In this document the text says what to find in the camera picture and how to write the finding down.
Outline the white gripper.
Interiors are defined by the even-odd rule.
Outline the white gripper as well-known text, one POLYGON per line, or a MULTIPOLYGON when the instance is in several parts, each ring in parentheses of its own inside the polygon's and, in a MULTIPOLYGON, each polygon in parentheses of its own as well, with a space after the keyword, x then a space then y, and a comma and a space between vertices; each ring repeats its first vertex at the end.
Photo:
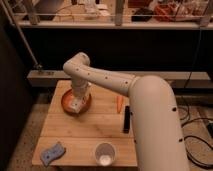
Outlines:
POLYGON ((84 80, 74 80, 71 84, 73 95, 76 98, 82 99, 88 94, 89 83, 84 80))

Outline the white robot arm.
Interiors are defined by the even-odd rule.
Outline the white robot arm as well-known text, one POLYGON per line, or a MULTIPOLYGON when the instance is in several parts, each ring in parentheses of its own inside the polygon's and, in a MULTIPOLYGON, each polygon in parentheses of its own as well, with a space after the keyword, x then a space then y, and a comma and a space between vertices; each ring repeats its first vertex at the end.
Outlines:
POLYGON ((63 65, 71 77, 73 94, 80 98, 89 83, 129 98, 139 171, 190 171, 176 98, 159 76, 136 76, 90 66, 80 52, 63 65))

